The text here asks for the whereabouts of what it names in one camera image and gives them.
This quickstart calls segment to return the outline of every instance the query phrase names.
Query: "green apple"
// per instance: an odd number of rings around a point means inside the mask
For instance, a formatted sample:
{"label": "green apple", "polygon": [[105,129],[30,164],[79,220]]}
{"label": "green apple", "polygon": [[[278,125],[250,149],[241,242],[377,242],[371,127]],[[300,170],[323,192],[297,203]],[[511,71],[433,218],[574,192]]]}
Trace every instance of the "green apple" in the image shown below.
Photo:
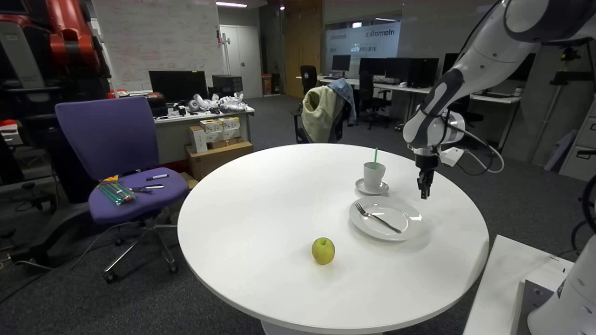
{"label": "green apple", "polygon": [[323,237],[313,242],[312,252],[319,265],[330,265],[336,257],[336,244]]}

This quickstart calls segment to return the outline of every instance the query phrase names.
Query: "white cup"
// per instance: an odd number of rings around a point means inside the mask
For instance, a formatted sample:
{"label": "white cup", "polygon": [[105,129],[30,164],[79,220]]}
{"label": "white cup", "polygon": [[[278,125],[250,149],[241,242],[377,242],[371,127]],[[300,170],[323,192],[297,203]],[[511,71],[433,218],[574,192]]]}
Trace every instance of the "white cup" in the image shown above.
{"label": "white cup", "polygon": [[366,162],[366,188],[369,192],[380,192],[386,175],[386,166],[380,162]]}

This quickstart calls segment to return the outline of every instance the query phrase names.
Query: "white round table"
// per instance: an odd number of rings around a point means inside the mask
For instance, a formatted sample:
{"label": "white round table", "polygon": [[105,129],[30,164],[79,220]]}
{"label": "white round table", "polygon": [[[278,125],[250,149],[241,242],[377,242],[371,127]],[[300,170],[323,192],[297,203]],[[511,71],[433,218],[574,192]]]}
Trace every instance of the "white round table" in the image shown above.
{"label": "white round table", "polygon": [[[431,199],[408,159],[380,151],[390,199],[421,212],[421,233],[384,242],[351,224],[366,198],[354,183],[373,149],[289,145],[237,159],[205,177],[179,216],[179,242],[196,276],[267,333],[382,333],[429,320],[474,285],[489,255],[475,203],[434,177]],[[312,244],[336,242],[321,266]]]}

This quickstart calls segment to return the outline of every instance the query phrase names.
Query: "saucer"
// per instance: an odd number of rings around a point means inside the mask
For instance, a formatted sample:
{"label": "saucer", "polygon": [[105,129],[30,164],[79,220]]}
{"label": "saucer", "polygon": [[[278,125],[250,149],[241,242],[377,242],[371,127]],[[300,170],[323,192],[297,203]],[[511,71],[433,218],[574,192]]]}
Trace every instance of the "saucer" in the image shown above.
{"label": "saucer", "polygon": [[379,188],[379,190],[369,190],[369,188],[366,186],[366,179],[358,179],[358,181],[356,181],[356,190],[358,190],[360,194],[366,194],[366,196],[388,196],[388,194],[390,194],[390,185],[380,183],[380,188]]}

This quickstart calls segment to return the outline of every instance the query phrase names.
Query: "ceiling light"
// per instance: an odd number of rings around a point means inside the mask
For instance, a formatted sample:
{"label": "ceiling light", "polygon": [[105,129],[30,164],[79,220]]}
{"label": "ceiling light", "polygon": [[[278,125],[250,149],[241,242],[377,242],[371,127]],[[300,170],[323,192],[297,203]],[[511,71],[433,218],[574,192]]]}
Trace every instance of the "ceiling light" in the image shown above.
{"label": "ceiling light", "polygon": [[392,17],[375,17],[375,21],[395,23],[395,19],[392,19]]}
{"label": "ceiling light", "polygon": [[220,6],[220,8],[248,8],[246,4],[239,4],[239,2],[217,2],[217,6]]}

